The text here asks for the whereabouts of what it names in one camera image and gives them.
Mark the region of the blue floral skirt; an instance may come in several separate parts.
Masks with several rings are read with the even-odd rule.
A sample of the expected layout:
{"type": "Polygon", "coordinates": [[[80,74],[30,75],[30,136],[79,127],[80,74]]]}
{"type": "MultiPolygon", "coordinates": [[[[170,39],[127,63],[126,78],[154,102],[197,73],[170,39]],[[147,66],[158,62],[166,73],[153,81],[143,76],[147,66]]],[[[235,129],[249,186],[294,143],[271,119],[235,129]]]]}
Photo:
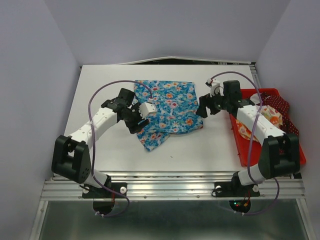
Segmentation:
{"type": "Polygon", "coordinates": [[[172,135],[183,135],[203,128],[203,119],[196,115],[199,103],[195,83],[190,81],[137,80],[137,100],[145,102],[152,93],[156,112],[149,115],[149,124],[137,138],[151,152],[172,135]]]}

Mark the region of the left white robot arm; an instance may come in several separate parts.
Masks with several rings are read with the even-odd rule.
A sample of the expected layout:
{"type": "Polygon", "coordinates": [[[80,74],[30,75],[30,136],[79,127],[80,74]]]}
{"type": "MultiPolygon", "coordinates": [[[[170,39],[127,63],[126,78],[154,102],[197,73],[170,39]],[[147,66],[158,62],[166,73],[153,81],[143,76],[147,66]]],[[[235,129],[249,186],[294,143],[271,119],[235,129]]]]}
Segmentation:
{"type": "Polygon", "coordinates": [[[94,187],[95,193],[106,197],[111,193],[111,177],[94,169],[93,146],[97,140],[119,121],[124,121],[131,134],[149,124],[148,116],[156,107],[149,99],[134,102],[135,93],[122,88],[117,97],[106,100],[97,113],[75,132],[60,135],[54,143],[51,170],[78,184],[94,187]]]}

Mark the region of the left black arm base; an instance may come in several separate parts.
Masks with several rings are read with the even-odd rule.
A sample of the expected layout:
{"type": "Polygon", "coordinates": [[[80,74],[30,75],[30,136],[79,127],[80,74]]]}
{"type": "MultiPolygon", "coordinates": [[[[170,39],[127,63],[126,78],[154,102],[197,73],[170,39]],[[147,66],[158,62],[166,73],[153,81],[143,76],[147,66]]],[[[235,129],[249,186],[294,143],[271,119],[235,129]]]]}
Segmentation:
{"type": "MultiPolygon", "coordinates": [[[[82,189],[81,197],[83,199],[118,199],[121,196],[114,194],[104,188],[97,188],[89,184],[80,185],[82,189]]],[[[111,184],[111,190],[122,195],[127,195],[127,183],[126,182],[115,182],[111,184]]]]}

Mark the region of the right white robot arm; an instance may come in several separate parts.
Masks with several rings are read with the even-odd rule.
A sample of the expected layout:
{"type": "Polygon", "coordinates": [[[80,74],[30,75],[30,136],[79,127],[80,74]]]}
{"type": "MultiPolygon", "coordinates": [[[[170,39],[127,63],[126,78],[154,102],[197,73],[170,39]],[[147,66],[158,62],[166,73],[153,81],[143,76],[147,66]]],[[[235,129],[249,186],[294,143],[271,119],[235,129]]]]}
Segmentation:
{"type": "Polygon", "coordinates": [[[251,131],[261,145],[257,164],[236,173],[237,179],[230,182],[231,192],[242,195],[248,185],[259,184],[279,176],[295,174],[300,168],[299,138],[285,133],[262,115],[259,106],[249,98],[243,98],[240,83],[229,80],[223,83],[208,80],[210,92],[199,98],[196,115],[207,118],[226,111],[251,131]]]}

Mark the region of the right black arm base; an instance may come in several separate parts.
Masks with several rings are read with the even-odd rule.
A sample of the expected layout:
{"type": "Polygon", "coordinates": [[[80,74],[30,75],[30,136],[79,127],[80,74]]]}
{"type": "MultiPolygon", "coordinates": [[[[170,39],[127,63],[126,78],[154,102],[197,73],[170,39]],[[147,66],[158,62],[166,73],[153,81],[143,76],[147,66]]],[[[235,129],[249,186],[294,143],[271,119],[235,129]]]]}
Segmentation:
{"type": "Polygon", "coordinates": [[[215,198],[242,198],[259,197],[260,191],[254,190],[257,185],[235,186],[230,181],[217,181],[214,183],[211,195],[215,198]]]}

